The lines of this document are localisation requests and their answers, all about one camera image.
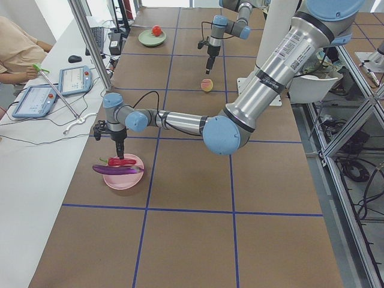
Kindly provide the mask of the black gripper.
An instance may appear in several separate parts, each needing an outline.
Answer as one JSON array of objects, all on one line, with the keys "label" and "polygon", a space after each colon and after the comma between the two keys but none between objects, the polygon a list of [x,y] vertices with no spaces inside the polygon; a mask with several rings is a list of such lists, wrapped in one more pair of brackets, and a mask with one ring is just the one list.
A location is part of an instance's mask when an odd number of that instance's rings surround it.
[{"label": "black gripper", "polygon": [[124,140],[127,138],[126,128],[113,128],[113,125],[106,120],[98,120],[92,129],[96,141],[99,141],[103,134],[108,134],[115,141],[116,155],[119,159],[124,159]]},{"label": "black gripper", "polygon": [[200,40],[197,44],[198,49],[202,49],[203,46],[207,46],[207,53],[209,58],[206,63],[206,74],[209,74],[213,69],[215,57],[220,53],[222,40],[214,37],[207,37],[205,40]]}]

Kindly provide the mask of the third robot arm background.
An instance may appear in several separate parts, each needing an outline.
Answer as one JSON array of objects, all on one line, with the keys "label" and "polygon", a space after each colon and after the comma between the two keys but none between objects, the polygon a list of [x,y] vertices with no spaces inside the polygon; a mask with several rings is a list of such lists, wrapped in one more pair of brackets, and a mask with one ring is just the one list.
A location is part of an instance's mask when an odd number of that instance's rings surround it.
[{"label": "third robot arm background", "polygon": [[374,52],[355,52],[361,66],[375,73],[383,72],[383,42]]}]

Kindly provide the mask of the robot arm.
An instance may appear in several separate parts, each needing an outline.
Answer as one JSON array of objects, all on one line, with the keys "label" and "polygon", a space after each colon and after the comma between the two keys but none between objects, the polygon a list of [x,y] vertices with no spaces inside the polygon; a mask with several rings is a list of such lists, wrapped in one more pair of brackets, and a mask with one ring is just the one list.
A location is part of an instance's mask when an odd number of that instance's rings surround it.
[{"label": "robot arm", "polygon": [[125,104],[120,94],[108,93],[103,99],[106,119],[94,126],[94,137],[99,140],[108,134],[122,158],[127,131],[141,132],[152,126],[200,136],[213,153],[233,154],[248,142],[257,118],[314,52],[350,41],[351,26],[361,6],[362,1],[302,1],[295,5],[287,34],[270,49],[266,61],[241,81],[237,99],[217,116],[137,109]]},{"label": "robot arm", "polygon": [[201,23],[202,39],[198,42],[197,48],[207,47],[206,74],[210,74],[215,59],[220,53],[223,40],[232,37],[246,40],[251,32],[248,23],[252,11],[255,8],[267,10],[270,3],[270,1],[219,1],[221,8],[236,12],[237,18],[232,21],[226,16],[215,15],[211,22],[203,21]]}]

